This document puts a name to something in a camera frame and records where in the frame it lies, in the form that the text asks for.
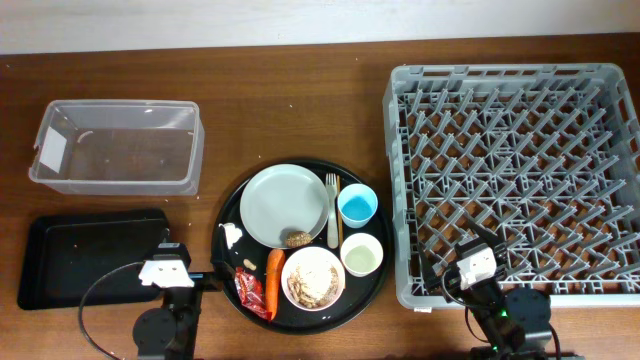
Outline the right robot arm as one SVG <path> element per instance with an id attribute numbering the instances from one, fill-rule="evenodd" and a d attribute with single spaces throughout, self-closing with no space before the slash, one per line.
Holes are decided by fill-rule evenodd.
<path id="1" fill-rule="evenodd" d="M 482 347 L 469 352 L 471 359 L 560 359 L 561 343 L 550 323 L 550 296 L 532 288 L 507 292 L 499 286 L 506 277 L 507 243 L 471 221 L 475 237 L 454 246 L 456 258 L 437 274 L 421 246 L 419 255 L 424 287 L 439 290 L 448 303 L 465 309 L 484 337 Z"/>

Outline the peanut shell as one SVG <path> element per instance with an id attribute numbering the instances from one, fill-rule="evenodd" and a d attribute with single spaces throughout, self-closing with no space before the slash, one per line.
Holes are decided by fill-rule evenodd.
<path id="1" fill-rule="evenodd" d="M 253 264 L 249 259 L 244 259 L 243 264 L 247 269 L 251 271 L 255 271 L 257 269 L 257 266 Z"/>

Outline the white plastic fork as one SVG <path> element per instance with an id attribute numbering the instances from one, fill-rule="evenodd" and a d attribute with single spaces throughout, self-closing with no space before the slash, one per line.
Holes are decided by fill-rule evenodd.
<path id="1" fill-rule="evenodd" d="M 339 245 L 339 233 L 336 215 L 336 197 L 338 193 L 336 174 L 326 174 L 325 188 L 329 199 L 329 212 L 327 219 L 327 245 L 331 249 L 336 249 Z"/>

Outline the black rectangular tray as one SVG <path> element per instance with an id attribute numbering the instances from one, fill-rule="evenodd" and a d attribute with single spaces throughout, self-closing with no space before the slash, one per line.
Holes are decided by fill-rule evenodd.
<path id="1" fill-rule="evenodd" d="M 23 310 L 76 307 L 100 277 L 144 260 L 169 239 L 160 209 L 39 217 L 29 228 L 17 304 Z"/>

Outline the blue plastic cup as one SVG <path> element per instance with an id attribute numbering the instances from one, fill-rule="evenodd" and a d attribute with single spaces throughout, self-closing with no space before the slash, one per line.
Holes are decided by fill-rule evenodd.
<path id="1" fill-rule="evenodd" d="M 342 189 L 338 203 L 343 223 L 354 229 L 364 227 L 375 215 L 379 204 L 376 193 L 361 183 Z"/>

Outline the round black serving tray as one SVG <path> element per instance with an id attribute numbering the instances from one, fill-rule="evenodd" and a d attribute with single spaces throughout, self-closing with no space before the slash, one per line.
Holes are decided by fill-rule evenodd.
<path id="1" fill-rule="evenodd" d="M 248 182 L 249 180 L 245 178 L 235 184 L 221 206 L 215 230 L 212 233 L 211 264 L 226 263 L 232 268 L 237 268 L 242 265 L 244 259 L 252 260 L 258 266 L 254 276 L 265 284 L 264 268 L 270 248 L 259 244 L 248 233 L 244 233 L 241 239 L 229 248 L 226 245 L 224 230 L 221 228 L 224 223 L 242 226 L 240 199 Z M 384 250 L 382 263 L 372 274 L 365 277 L 347 274 L 346 288 L 339 299 L 326 310 L 300 309 L 292 304 L 284 293 L 280 293 L 277 315 L 273 321 L 269 322 L 242 305 L 233 280 L 223 283 L 223 292 L 244 317 L 270 331 L 291 335 L 310 335 L 340 327 L 357 317 L 372 303 L 382 289 L 393 265 L 390 256 L 394 251 L 394 233 L 392 221 L 386 211 L 380 207 L 373 219 L 361 231 L 374 236 L 381 243 Z"/>

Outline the orange carrot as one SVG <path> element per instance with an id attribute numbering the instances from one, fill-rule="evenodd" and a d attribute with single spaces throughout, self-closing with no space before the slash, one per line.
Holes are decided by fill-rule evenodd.
<path id="1" fill-rule="evenodd" d="M 278 299 L 285 253 L 282 249 L 273 249 L 268 256 L 266 266 L 265 305 L 267 320 L 273 321 L 278 310 Z"/>

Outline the white tissue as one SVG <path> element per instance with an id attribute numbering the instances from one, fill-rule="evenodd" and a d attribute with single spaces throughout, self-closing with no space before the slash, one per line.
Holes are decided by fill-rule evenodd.
<path id="1" fill-rule="evenodd" d="M 232 249 L 243 236 L 242 230 L 234 223 L 221 223 L 219 227 L 224 231 L 225 243 L 228 249 Z"/>

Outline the white bowl with food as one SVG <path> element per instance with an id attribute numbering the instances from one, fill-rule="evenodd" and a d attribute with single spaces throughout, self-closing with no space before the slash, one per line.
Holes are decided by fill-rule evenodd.
<path id="1" fill-rule="evenodd" d="M 281 274 L 287 300 L 304 311 L 330 308 L 341 297 L 345 285 L 345 270 L 338 257 L 316 246 L 294 251 Z"/>

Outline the white plastic cup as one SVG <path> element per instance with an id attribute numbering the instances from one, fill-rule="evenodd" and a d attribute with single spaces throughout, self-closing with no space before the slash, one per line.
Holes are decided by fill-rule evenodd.
<path id="1" fill-rule="evenodd" d="M 350 235 L 342 244 L 340 259 L 349 274 L 365 277 L 382 263 L 384 250 L 381 242 L 367 233 Z"/>

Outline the brown food lump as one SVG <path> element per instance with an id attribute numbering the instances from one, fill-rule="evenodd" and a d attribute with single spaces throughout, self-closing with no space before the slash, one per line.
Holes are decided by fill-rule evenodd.
<path id="1" fill-rule="evenodd" d="M 310 244 L 313 241 L 313 237 L 304 231 L 295 231 L 295 232 L 290 232 L 286 239 L 285 239 L 285 245 L 288 248 L 298 248 L 301 246 L 305 246 Z"/>

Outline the clear plastic bin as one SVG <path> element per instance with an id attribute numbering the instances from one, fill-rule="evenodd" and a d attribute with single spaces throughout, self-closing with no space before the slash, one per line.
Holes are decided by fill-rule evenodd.
<path id="1" fill-rule="evenodd" d="M 43 115 L 30 180 L 70 195 L 191 196 L 205 130 L 176 100 L 55 100 Z"/>

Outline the wooden chopstick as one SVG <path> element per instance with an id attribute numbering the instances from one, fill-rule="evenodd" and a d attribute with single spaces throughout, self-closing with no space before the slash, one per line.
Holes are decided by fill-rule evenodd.
<path id="1" fill-rule="evenodd" d="M 343 220 L 342 215 L 339 208 L 339 195 L 341 191 L 341 178 L 339 175 L 336 175 L 336 213 L 337 213 L 337 229 L 338 229 L 338 255 L 340 255 L 340 251 L 342 250 L 342 245 L 344 242 L 344 230 L 343 230 Z"/>

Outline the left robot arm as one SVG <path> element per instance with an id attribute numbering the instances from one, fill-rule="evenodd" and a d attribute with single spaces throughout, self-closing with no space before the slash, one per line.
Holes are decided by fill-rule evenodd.
<path id="1" fill-rule="evenodd" d="M 202 296 L 221 291 L 235 271 L 222 263 L 211 272 L 190 272 L 190 263 L 182 243 L 161 243 L 145 259 L 139 279 L 161 291 L 162 305 L 144 312 L 134 324 L 132 336 L 140 359 L 194 357 Z"/>

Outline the grey dishwasher rack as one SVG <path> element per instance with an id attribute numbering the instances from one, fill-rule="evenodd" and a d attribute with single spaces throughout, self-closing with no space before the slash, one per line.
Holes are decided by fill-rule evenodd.
<path id="1" fill-rule="evenodd" d="M 402 306 L 446 306 L 418 245 L 441 274 L 468 219 L 506 240 L 504 289 L 638 305 L 639 119 L 620 67 L 404 65 L 382 105 Z"/>

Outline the red snack wrapper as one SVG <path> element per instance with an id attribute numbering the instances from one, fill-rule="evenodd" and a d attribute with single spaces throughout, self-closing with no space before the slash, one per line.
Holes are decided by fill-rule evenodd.
<path id="1" fill-rule="evenodd" d="M 243 268 L 235 269 L 234 283 L 241 304 L 264 320 L 271 320 L 271 312 L 267 310 L 261 282 Z"/>

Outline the grey round plate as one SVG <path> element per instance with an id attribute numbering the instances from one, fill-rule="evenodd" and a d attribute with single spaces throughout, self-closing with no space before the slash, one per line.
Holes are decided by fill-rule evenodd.
<path id="1" fill-rule="evenodd" d="M 258 243 L 286 247 L 292 232 L 317 237 L 328 221 L 329 198 L 324 182 L 311 170 L 294 164 L 267 167 L 246 184 L 240 217 Z"/>

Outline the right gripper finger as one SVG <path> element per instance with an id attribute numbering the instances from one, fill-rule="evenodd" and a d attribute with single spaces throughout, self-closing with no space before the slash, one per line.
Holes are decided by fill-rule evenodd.
<path id="1" fill-rule="evenodd" d="M 467 227 L 475 235 L 474 238 L 467 241 L 462 245 L 465 250 L 469 250 L 480 246 L 482 244 L 487 245 L 492 250 L 506 250 L 507 242 L 503 236 L 500 236 L 482 225 L 477 224 L 474 220 L 468 219 L 466 221 Z"/>
<path id="2" fill-rule="evenodd" d="M 420 271 L 424 283 L 424 288 L 428 293 L 437 290 L 440 287 L 440 277 L 433 269 L 432 262 L 427 256 L 427 248 L 425 244 L 418 245 Z"/>

